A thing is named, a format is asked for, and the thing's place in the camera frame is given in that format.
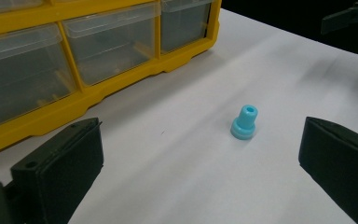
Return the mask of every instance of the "yellow plastic frame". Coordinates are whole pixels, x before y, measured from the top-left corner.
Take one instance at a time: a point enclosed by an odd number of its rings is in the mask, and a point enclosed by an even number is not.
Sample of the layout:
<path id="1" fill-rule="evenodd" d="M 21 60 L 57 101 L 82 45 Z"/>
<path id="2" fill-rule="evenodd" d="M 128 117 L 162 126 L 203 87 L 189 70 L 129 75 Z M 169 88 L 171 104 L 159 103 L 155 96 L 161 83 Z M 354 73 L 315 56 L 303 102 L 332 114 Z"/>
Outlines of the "yellow plastic frame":
<path id="1" fill-rule="evenodd" d="M 213 46 L 219 29 L 219 11 L 222 0 L 214 0 L 211 5 L 207 34 L 194 43 L 161 55 L 160 17 L 155 18 L 156 57 L 118 76 L 111 77 L 93 86 L 85 86 L 76 68 L 69 43 L 64 34 L 62 21 L 89 14 L 131 7 L 143 3 L 159 2 L 150 0 L 77 0 L 58 3 L 47 0 L 42 6 L 0 13 L 0 34 L 37 25 L 55 22 L 62 33 L 62 47 L 72 69 L 77 92 L 49 105 L 42 106 L 0 125 L 0 150 L 29 136 L 43 135 L 84 115 L 93 105 L 143 78 L 170 72 L 188 63 L 192 57 Z"/>

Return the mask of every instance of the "blue plastic object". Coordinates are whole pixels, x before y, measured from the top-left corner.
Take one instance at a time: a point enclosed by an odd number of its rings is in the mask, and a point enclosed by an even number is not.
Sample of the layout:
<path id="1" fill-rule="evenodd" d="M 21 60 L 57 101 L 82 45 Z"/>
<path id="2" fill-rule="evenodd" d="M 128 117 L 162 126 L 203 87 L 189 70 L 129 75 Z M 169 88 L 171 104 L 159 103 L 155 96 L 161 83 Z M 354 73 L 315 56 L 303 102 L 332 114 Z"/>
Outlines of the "blue plastic object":
<path id="1" fill-rule="evenodd" d="M 253 105 L 243 106 L 240 115 L 232 121 L 232 135 L 240 140 L 252 138 L 255 132 L 255 118 L 257 114 L 257 108 Z"/>

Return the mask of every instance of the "storage organizer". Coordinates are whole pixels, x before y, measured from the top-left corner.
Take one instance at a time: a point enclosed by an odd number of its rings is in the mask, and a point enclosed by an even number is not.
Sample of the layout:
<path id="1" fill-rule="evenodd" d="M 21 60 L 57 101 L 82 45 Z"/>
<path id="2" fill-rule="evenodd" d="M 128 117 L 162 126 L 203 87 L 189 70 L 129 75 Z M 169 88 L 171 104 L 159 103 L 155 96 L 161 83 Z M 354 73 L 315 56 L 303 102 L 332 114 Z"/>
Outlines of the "storage organizer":
<path id="1" fill-rule="evenodd" d="M 81 117 L 145 77 L 188 63 L 215 43 L 220 5 L 0 0 L 0 150 Z"/>

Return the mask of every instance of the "white tabletop surface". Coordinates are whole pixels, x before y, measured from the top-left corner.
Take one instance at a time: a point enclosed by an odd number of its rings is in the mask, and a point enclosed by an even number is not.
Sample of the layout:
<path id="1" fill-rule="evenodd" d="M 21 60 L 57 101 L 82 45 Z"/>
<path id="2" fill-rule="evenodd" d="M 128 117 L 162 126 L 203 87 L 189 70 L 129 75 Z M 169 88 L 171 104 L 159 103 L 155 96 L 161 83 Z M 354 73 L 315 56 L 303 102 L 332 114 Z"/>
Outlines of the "white tabletop surface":
<path id="1" fill-rule="evenodd" d="M 229 129 L 247 104 L 241 141 Z M 78 119 L 103 122 L 105 160 L 70 223 L 353 223 L 299 166 L 306 116 L 358 132 L 358 55 L 222 9 L 210 50 Z M 0 181 L 59 130 L 1 152 Z"/>

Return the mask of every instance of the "black background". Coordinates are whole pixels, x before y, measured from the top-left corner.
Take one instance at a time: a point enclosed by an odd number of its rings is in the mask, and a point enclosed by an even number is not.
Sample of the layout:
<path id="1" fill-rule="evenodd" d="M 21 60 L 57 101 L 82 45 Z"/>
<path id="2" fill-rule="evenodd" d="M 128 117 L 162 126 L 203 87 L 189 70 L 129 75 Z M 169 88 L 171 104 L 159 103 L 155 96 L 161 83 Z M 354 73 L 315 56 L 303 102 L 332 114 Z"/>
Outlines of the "black background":
<path id="1" fill-rule="evenodd" d="M 358 23 L 321 35 L 322 18 L 353 6 L 353 0 L 223 0 L 222 8 L 285 31 L 358 54 Z"/>

